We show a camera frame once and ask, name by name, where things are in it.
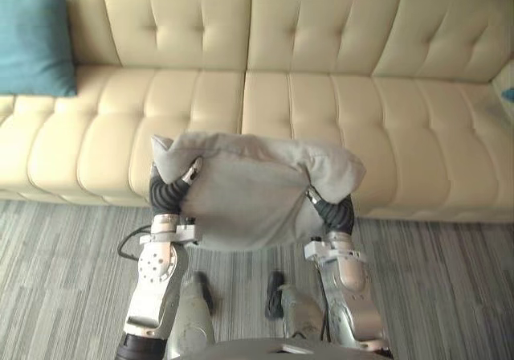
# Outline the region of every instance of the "black flexible joint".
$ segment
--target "black flexible joint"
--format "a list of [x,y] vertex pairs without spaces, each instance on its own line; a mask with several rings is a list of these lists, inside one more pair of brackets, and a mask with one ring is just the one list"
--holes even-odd
[[180,202],[186,196],[190,185],[178,179],[166,184],[160,176],[150,179],[150,204],[153,216],[159,214],[180,214]]
[[165,352],[166,340],[124,333],[115,360],[162,360]]
[[330,231],[343,231],[352,234],[355,214],[350,196],[344,198],[338,204],[321,199],[314,207]]
[[392,352],[390,350],[376,350],[374,353],[375,354],[380,354],[384,358],[394,358],[393,354],[392,354]]

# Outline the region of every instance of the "gray pillow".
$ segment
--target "gray pillow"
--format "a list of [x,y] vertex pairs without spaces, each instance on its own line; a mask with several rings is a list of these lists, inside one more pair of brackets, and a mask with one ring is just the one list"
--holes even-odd
[[321,143],[222,133],[184,133],[176,141],[155,136],[152,143],[168,183],[203,156],[182,213],[196,218],[200,246],[214,250],[251,250],[320,235],[323,223],[304,195],[308,185],[338,203],[365,174],[347,149]]

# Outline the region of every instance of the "sofa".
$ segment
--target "sofa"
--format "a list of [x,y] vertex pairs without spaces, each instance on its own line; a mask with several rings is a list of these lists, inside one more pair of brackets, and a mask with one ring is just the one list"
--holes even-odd
[[147,206],[150,137],[344,145],[375,219],[512,222],[513,0],[69,0],[78,95],[0,96],[0,198]]

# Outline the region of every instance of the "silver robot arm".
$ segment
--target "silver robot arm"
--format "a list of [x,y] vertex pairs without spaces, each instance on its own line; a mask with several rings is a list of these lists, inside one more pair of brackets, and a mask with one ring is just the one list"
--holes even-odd
[[371,297],[365,255],[353,246],[351,198],[335,205],[324,201],[313,187],[306,194],[328,229],[322,239],[307,244],[304,253],[320,270],[332,338],[343,347],[392,358],[380,313]]
[[201,168],[202,159],[198,158],[181,178],[166,184],[152,166],[149,197],[153,221],[150,233],[140,238],[143,251],[136,259],[137,286],[128,307],[116,360],[164,357],[177,313],[182,277],[189,263],[183,245],[199,240],[192,219],[179,222],[180,202]]

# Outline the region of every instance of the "gray carpet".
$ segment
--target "gray carpet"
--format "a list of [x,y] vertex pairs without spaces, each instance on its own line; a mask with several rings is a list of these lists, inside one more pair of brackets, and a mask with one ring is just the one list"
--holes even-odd
[[[148,221],[148,209],[0,202],[0,359],[114,359],[136,280],[116,245]],[[514,358],[513,225],[361,220],[354,237],[396,358]],[[301,245],[191,254],[214,286],[218,340],[280,335],[263,317],[272,269],[319,300]]]

